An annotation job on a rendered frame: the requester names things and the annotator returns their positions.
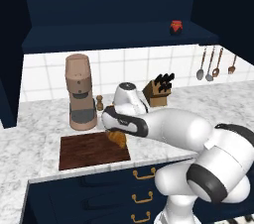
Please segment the dark blue drawer front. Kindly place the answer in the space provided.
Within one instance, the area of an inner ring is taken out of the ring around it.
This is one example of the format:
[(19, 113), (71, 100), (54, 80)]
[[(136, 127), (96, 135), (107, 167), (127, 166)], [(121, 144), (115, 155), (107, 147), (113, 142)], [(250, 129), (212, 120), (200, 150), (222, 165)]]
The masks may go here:
[(158, 212), (166, 201), (167, 197), (161, 195), (156, 188), (139, 195), (114, 191), (90, 197), (29, 197), (30, 205), (37, 216), (50, 211), (54, 217), (61, 220), (81, 217), (85, 214), (93, 217), (96, 213), (103, 215), (105, 212), (115, 212), (120, 209), (130, 211), (148, 207)]
[[(145, 214), (146, 211), (140, 211), (138, 214)], [(57, 217), (51, 217), (50, 215), (36, 217), (34, 214), (25, 215), (21, 224), (134, 224), (130, 216), (133, 213), (126, 211), (117, 211), (107, 215), (100, 215), (96, 213), (93, 217), (85, 214), (81, 217), (75, 217), (70, 219), (59, 219)], [(151, 220), (144, 224), (154, 224), (158, 213), (151, 212)]]
[(79, 197), (95, 196), (106, 192), (123, 191), (130, 194), (144, 194), (155, 188), (154, 179), (137, 180), (132, 171), (137, 169), (140, 175), (156, 170), (171, 163), (126, 168), (115, 171), (75, 176), (30, 185), (28, 196), (32, 197)]

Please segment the grey hanging spoon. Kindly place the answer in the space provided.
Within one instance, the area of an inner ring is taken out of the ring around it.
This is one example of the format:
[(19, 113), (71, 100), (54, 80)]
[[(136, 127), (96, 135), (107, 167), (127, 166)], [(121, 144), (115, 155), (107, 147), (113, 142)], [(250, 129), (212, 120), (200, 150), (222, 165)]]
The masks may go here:
[(204, 60), (205, 60), (205, 56), (206, 56), (206, 50), (207, 50), (207, 46), (204, 47), (200, 68), (196, 72), (196, 79), (197, 80), (202, 80), (202, 78), (203, 78), (203, 64), (204, 64)]

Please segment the brown hanging spatula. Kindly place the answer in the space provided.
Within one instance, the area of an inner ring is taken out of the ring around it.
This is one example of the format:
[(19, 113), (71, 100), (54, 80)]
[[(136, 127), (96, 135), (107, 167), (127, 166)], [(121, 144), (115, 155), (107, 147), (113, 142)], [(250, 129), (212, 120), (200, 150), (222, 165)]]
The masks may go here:
[(235, 71), (235, 63), (236, 63), (237, 55), (234, 56), (232, 65), (228, 68), (228, 74), (232, 74)]

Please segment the brown hanging wooden spoon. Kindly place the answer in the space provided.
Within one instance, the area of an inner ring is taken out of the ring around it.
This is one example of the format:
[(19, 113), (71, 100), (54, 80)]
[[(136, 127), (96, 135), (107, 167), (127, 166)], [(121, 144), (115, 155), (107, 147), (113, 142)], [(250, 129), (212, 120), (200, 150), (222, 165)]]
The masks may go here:
[(218, 77), (218, 75), (219, 75), (219, 65), (220, 65), (222, 54), (223, 54), (223, 47), (220, 48), (216, 68), (212, 71), (213, 78)]

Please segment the red jam jar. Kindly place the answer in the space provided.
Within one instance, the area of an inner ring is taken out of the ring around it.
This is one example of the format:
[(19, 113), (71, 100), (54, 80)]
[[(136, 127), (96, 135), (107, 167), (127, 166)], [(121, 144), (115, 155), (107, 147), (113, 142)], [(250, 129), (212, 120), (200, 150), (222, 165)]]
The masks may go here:
[(173, 20), (170, 25), (171, 35), (180, 35), (183, 31), (183, 22), (181, 20)]

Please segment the dark blue cabinet door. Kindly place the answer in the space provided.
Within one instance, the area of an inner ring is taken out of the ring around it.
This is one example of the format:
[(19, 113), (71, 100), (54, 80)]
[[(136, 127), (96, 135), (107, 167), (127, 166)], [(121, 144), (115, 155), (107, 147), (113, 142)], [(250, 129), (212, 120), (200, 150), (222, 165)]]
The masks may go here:
[(254, 65), (254, 0), (193, 0), (191, 20)]
[(17, 126), (24, 52), (32, 28), (27, 0), (0, 0), (0, 121)]

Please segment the dark blue open wall cabinet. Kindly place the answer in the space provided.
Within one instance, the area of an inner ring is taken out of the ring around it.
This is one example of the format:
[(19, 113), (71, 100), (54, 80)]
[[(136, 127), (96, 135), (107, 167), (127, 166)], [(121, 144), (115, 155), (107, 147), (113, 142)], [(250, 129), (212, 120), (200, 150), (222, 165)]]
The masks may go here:
[[(191, 20), (193, 0), (27, 0), (32, 29), (27, 54), (212, 45), (218, 36)], [(170, 34), (173, 20), (183, 22)]]

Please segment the grey hanging ladle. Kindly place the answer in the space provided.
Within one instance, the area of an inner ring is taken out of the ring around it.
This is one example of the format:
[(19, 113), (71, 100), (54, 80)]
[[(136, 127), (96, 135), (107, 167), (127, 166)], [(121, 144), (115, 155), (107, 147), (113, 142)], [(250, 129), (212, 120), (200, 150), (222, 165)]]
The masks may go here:
[(210, 73), (210, 69), (211, 69), (214, 53), (215, 53), (215, 46), (213, 46), (213, 48), (212, 48), (211, 55), (210, 55), (210, 60), (209, 60), (209, 65), (208, 65), (207, 73), (206, 73), (206, 76), (205, 76), (205, 79), (208, 82), (213, 81), (213, 76)]

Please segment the dark wooden cutting board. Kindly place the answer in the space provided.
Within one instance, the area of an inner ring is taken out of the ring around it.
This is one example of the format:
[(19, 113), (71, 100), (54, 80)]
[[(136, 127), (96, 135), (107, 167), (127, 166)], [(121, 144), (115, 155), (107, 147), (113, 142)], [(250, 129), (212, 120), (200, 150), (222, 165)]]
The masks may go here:
[(127, 148), (111, 142), (106, 132), (61, 137), (59, 170), (129, 161)]

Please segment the golden brown croissant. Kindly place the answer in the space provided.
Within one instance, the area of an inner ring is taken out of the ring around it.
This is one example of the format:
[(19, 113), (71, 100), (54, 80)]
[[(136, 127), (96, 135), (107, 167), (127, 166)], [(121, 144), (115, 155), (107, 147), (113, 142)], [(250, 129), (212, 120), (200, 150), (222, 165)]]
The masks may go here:
[(127, 139), (124, 133), (120, 131), (115, 132), (107, 131), (106, 136), (111, 142), (117, 144), (121, 149), (126, 148)]

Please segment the beige coffee machine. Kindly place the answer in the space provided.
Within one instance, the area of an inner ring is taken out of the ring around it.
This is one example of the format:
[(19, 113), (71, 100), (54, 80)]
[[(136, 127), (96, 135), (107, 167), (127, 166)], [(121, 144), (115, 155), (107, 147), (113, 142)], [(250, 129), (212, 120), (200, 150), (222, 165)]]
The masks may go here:
[(65, 82), (69, 95), (69, 124), (76, 131), (86, 131), (97, 124), (89, 58), (74, 54), (65, 59)]

